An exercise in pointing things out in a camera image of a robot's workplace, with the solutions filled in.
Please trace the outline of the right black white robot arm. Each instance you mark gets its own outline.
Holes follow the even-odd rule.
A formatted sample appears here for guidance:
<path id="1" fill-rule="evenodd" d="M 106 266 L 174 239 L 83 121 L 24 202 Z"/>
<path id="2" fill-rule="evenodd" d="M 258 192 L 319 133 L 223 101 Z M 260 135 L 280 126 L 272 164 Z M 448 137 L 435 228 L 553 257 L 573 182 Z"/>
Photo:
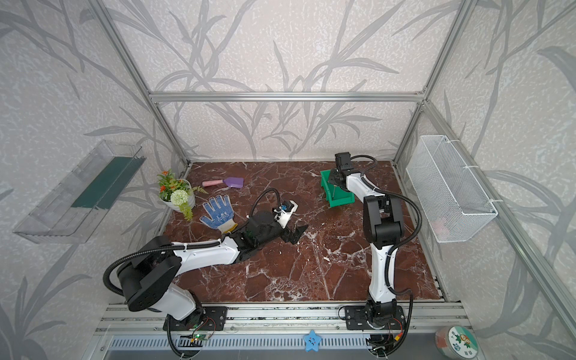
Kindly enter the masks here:
<path id="1" fill-rule="evenodd" d="M 383 190 L 367 177 L 368 171 L 376 165 L 376 158 L 370 155 L 352 156 L 349 152 L 341 152 L 335 155 L 335 168 L 328 175 L 330 185 L 354 194 L 363 205 L 364 237 L 372 255 L 372 278 L 365 311 L 373 323 L 379 318 L 396 315 L 397 297 L 408 295 L 413 300 L 410 288 L 399 290 L 395 287 L 395 258 L 398 250 L 417 237 L 422 228 L 421 210 L 411 199 Z M 404 235 L 403 203 L 417 214 L 415 229 L 408 236 Z"/>

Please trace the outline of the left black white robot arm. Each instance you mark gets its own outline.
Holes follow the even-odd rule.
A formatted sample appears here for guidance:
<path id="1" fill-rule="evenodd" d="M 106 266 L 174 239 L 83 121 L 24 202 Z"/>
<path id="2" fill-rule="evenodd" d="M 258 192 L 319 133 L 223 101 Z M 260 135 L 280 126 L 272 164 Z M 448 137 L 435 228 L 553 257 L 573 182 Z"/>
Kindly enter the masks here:
<path id="1" fill-rule="evenodd" d="M 104 286 L 123 296 L 130 311 L 153 308 L 174 320 L 202 319 L 200 301 L 191 291 L 177 286 L 174 278 L 205 267 L 242 263 L 277 239 L 295 245 L 307 230 L 305 224 L 288 227 L 298 208 L 294 201 L 283 201 L 275 188 L 264 190 L 261 196 L 268 193 L 275 195 L 276 207 L 270 211 L 252 207 L 241 224 L 234 220 L 229 196 L 209 198 L 202 205 L 206 214 L 201 221 L 220 231 L 219 239 L 172 242 L 159 235 L 137 252 L 110 264 L 103 272 Z"/>

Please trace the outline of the green plastic bin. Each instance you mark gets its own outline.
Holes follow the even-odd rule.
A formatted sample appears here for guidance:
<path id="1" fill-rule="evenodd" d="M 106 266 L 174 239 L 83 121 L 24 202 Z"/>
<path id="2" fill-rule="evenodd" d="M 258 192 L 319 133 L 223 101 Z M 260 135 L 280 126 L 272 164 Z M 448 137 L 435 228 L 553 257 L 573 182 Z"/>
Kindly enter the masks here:
<path id="1" fill-rule="evenodd" d="M 337 185 L 329 183 L 329 170 L 324 170 L 321 175 L 321 188 L 325 191 L 325 199 L 330 208 L 345 206 L 355 202 L 355 195 L 351 192 L 342 190 Z"/>

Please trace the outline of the blue dotted work glove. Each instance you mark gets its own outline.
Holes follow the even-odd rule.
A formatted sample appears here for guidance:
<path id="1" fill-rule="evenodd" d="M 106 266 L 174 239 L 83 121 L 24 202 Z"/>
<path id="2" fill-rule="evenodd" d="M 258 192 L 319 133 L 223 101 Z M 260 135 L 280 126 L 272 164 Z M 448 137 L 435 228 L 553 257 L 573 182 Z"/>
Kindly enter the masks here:
<path id="1" fill-rule="evenodd" d="M 206 215 L 203 215 L 199 221 L 205 226 L 218 230 L 222 234 L 231 233 L 237 228 L 238 224 L 234 221 L 235 212 L 228 195 L 210 197 L 202 204 L 202 207 Z"/>

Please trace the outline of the white pot artificial flowers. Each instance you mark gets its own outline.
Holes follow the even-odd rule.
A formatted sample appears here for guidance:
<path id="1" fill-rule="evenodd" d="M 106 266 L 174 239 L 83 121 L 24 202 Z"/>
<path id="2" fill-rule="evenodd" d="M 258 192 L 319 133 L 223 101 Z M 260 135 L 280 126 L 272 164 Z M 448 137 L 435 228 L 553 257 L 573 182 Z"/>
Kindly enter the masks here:
<path id="1" fill-rule="evenodd" d="M 196 204 L 196 192 L 207 194 L 202 186 L 192 187 L 190 182 L 183 178 L 176 178 L 175 173 L 169 169 L 158 176 L 158 196 L 169 208 L 183 214 L 186 221 L 192 221 L 193 208 Z"/>

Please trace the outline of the blue star sticker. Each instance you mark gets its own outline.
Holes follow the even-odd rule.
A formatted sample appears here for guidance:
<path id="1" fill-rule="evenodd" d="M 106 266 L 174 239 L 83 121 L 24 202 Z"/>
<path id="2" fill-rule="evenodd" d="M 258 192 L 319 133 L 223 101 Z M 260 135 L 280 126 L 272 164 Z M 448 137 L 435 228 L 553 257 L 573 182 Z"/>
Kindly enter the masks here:
<path id="1" fill-rule="evenodd" d="M 322 338 L 314 330 L 310 330 L 310 332 L 303 337 L 303 340 L 307 353 L 310 351 L 318 352 L 320 350 Z"/>

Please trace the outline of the tape roll cartoon label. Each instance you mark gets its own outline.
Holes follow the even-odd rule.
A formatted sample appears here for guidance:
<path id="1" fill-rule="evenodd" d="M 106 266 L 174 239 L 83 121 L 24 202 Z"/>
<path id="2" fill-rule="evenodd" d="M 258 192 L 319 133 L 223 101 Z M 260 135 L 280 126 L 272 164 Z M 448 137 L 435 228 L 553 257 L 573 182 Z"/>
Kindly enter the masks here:
<path id="1" fill-rule="evenodd" d="M 476 359 L 479 345 L 474 335 L 459 325 L 446 326 L 435 333 L 438 351 L 449 359 Z"/>

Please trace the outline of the aluminium frame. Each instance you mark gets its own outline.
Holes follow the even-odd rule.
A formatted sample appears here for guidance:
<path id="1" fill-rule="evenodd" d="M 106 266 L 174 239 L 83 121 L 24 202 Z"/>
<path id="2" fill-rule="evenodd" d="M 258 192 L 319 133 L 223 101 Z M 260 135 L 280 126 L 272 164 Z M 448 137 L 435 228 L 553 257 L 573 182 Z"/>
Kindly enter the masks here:
<path id="1" fill-rule="evenodd" d="M 412 116 L 409 127 L 401 141 L 400 147 L 394 159 L 400 158 L 404 152 L 410 136 L 416 129 L 417 123 L 425 113 L 435 129 L 450 139 L 453 149 L 463 158 L 465 164 L 472 166 L 472 174 L 478 180 L 486 194 L 494 198 L 496 209 L 499 212 L 496 223 L 502 233 L 507 238 L 510 246 L 514 249 L 523 266 L 526 268 L 532 279 L 540 288 L 541 294 L 546 298 L 553 312 L 562 321 L 567 332 L 575 341 L 575 299 L 568 288 L 561 282 L 552 266 L 545 260 L 544 256 L 537 249 L 535 243 L 529 238 L 518 219 L 512 211 L 504 204 L 503 199 L 489 182 L 487 176 L 478 167 L 476 161 L 465 149 L 459 136 L 455 134 L 451 126 L 446 123 L 439 110 L 431 101 L 431 93 L 437 85 L 442 71 L 446 68 L 449 57 L 453 54 L 457 42 L 464 33 L 465 27 L 472 16 L 473 9 L 478 6 L 478 1 L 462 1 L 457 8 L 456 18 L 448 32 L 448 37 L 442 45 L 439 57 L 433 66 L 426 88 L 418 91 L 372 91 L 372 92 L 310 92 L 310 91 L 210 91 L 210 92 L 159 92 L 154 95 L 145 84 L 144 77 L 133 56 L 128 50 L 128 46 L 122 39 L 119 30 L 113 21 L 112 15 L 107 10 L 103 1 L 87 1 L 88 8 L 94 20 L 103 29 L 109 42 L 112 44 L 118 58 L 121 60 L 130 78 L 135 82 L 136 88 L 144 101 L 144 106 L 148 109 L 154 120 L 160 125 L 160 129 L 168 137 L 172 147 L 177 152 L 181 161 L 190 163 L 189 157 L 185 154 L 182 145 L 168 125 L 167 120 L 159 110 L 158 104 L 153 100 L 155 96 L 160 97 L 163 102 L 413 102 L 418 103 L 416 114 Z"/>

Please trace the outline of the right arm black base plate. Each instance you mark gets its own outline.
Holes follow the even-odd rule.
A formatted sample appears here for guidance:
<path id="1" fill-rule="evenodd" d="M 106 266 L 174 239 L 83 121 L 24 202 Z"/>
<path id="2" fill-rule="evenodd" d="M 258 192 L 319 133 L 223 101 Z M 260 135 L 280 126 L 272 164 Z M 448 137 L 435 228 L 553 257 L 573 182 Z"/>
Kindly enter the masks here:
<path id="1" fill-rule="evenodd" d="M 345 321 L 346 329 L 365 331 L 403 331 L 406 317 L 404 309 L 399 305 L 394 315 L 387 315 L 377 319 L 368 319 L 368 310 L 365 305 L 347 305 L 338 310 L 338 316 Z"/>

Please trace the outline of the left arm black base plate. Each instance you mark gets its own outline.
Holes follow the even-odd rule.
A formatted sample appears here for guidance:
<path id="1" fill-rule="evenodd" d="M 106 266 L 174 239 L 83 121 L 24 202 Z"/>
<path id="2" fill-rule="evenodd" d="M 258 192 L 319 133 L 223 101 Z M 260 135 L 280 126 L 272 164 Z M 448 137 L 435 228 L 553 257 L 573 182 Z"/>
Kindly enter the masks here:
<path id="1" fill-rule="evenodd" d="M 163 330 L 166 331 L 170 326 L 170 330 L 174 331 L 222 331 L 227 318 L 228 308 L 225 306 L 208 306 L 199 307 L 194 310 L 190 315 L 182 320 L 171 318 L 166 319 L 163 324 Z"/>

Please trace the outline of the aluminium mounting rail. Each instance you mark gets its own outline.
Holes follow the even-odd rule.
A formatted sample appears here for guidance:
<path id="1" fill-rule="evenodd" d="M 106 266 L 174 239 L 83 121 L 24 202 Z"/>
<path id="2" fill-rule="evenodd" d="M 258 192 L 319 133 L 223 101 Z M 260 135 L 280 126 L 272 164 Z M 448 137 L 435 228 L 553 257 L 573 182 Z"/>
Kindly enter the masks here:
<path id="1" fill-rule="evenodd" d="M 318 334 L 378 333 L 384 331 L 352 330 L 338 316 L 338 310 L 360 302 L 254 302 L 208 303 L 207 306 L 228 308 L 226 322 L 218 335 L 304 334 L 314 330 Z M 111 304 L 103 313 L 94 333 L 96 335 L 159 335 L 163 331 L 165 313 L 150 310 L 131 312 L 121 304 Z M 471 323 L 460 303 L 417 301 L 412 319 L 405 325 L 411 333 L 434 333 L 444 326 L 463 326 Z"/>

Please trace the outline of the clear plastic wall shelf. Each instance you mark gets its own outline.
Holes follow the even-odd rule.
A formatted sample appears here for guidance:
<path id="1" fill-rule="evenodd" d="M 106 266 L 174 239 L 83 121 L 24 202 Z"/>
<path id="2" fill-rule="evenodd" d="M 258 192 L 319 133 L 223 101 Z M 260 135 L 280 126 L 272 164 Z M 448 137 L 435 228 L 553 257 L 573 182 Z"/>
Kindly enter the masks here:
<path id="1" fill-rule="evenodd" d="M 35 244 L 83 244 L 146 161 L 143 147 L 102 140 L 13 232 Z"/>

